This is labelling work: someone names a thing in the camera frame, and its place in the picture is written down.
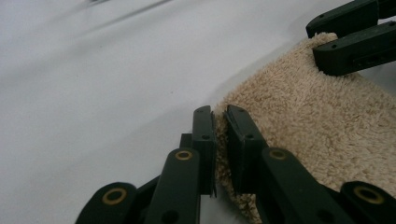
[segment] beige towel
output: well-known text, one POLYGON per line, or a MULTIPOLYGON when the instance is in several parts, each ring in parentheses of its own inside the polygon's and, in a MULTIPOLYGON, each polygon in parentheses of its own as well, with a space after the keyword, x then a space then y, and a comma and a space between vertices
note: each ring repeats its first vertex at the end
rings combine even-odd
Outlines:
POLYGON ((228 104, 245 108, 268 145, 291 151, 319 183, 338 191, 346 181, 361 180, 396 196, 396 100, 357 73, 319 72, 312 48, 335 38, 303 41, 215 108, 217 179, 252 223, 261 223, 254 195, 233 194, 222 116, 228 104))

